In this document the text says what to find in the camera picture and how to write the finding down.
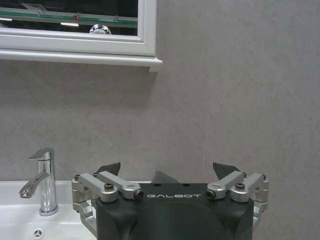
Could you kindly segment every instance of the white mirror frame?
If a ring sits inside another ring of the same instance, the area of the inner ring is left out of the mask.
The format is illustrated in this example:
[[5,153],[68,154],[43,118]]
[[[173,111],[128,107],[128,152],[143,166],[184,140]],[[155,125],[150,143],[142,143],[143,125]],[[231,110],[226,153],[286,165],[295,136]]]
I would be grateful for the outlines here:
[[138,0],[137,36],[0,27],[0,59],[150,67],[156,54],[157,0]]

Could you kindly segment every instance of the mirror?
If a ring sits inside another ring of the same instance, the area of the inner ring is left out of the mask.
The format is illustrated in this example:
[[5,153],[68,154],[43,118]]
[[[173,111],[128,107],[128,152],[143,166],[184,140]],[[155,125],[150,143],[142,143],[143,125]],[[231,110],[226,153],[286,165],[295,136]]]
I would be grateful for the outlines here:
[[0,27],[137,36],[138,0],[0,0]]

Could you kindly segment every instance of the white sink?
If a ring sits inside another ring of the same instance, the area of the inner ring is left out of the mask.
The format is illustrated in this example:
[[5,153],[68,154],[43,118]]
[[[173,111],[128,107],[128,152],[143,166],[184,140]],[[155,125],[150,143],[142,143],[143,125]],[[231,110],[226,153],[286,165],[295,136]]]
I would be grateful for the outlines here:
[[40,216],[39,192],[20,198],[26,181],[0,181],[0,240],[95,240],[72,209],[71,181],[56,181],[59,210]]

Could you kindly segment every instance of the bolt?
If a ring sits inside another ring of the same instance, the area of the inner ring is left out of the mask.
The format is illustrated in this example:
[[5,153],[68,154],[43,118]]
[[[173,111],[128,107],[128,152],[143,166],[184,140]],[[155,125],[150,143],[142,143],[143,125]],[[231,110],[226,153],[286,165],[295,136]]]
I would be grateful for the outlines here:
[[212,190],[206,191],[206,196],[208,199],[214,199],[216,197],[216,192]]
[[141,191],[141,190],[137,190],[137,191],[135,191],[135,193],[134,193],[134,199],[136,199],[136,200],[140,200],[140,199],[142,199],[143,197],[144,197],[144,192],[143,191]]
[[110,189],[113,189],[114,188],[114,185],[112,183],[105,183],[104,184],[104,189],[105,190],[110,190]]
[[235,188],[239,189],[239,190],[243,190],[243,189],[245,189],[245,187],[246,187],[246,185],[244,185],[243,183],[237,183],[235,185]]

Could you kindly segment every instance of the chrome faucet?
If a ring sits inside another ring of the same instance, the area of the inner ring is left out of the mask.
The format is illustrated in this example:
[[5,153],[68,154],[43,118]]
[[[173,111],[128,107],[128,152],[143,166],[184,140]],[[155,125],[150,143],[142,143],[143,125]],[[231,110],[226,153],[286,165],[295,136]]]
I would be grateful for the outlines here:
[[37,160],[38,162],[38,175],[27,182],[19,191],[20,198],[29,199],[40,185],[41,206],[39,214],[41,216],[50,216],[59,209],[56,197],[54,159],[54,150],[50,147],[40,149],[29,157],[29,160]]

